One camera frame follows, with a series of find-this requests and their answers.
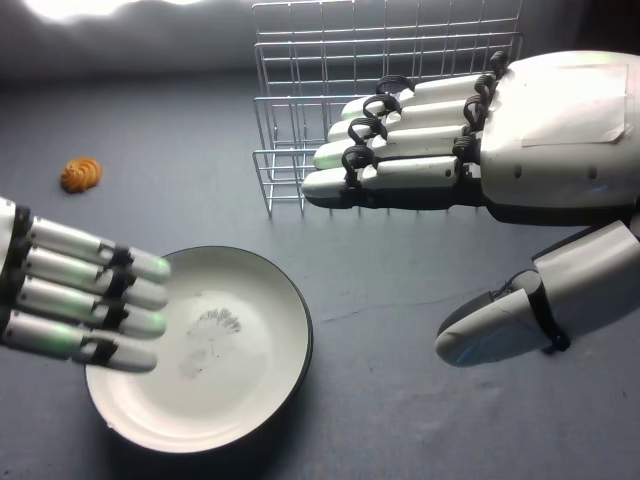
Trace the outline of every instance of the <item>wire basket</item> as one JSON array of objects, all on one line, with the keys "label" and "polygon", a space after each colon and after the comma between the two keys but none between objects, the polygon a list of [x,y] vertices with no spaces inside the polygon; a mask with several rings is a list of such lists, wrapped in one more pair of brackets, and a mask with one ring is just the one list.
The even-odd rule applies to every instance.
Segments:
[{"label": "wire basket", "polygon": [[301,185],[344,105],[389,74],[414,82],[483,73],[496,51],[520,58],[523,0],[258,3],[253,16],[261,149],[253,161],[269,215],[304,212]]}]

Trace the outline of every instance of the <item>metal wire rack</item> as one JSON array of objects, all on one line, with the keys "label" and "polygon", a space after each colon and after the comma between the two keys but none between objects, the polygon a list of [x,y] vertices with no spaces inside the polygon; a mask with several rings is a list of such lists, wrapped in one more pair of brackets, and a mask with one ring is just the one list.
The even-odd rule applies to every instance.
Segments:
[{"label": "metal wire rack", "polygon": [[415,82],[482,73],[491,55],[520,57],[524,0],[311,0],[253,6],[261,149],[253,162],[269,215],[278,202],[304,212],[314,170],[343,106],[374,93],[384,75]]}]

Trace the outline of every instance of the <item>round white dish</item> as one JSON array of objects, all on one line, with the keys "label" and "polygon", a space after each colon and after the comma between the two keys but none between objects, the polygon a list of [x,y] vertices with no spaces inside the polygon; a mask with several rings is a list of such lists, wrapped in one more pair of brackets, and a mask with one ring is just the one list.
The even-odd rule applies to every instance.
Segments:
[{"label": "round white dish", "polygon": [[170,453],[232,443],[274,415],[300,387],[313,348],[307,305],[264,258],[197,247],[171,263],[167,331],[148,342],[151,373],[86,368],[98,412],[126,439]]}]

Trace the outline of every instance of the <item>food item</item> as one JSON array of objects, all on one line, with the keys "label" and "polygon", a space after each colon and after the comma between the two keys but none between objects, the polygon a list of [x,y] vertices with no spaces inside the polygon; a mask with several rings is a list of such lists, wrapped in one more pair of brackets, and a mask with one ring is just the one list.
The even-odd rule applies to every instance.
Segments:
[{"label": "food item", "polygon": [[68,193],[80,193],[95,187],[102,178],[102,167],[93,158],[71,160],[62,170],[60,184]]}]

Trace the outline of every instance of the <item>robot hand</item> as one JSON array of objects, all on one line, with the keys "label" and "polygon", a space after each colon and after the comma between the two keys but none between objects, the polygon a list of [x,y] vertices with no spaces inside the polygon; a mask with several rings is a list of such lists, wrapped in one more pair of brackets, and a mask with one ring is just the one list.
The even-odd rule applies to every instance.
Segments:
[{"label": "robot hand", "polygon": [[127,337],[161,336],[169,263],[0,198],[0,345],[128,372],[155,356]]},{"label": "robot hand", "polygon": [[[456,366],[564,350],[640,308],[640,58],[561,52],[507,67],[499,53],[491,65],[382,78],[347,104],[302,187],[325,208],[468,205],[501,222],[593,227],[443,323],[436,351]],[[384,93],[391,83],[406,88]]]}]

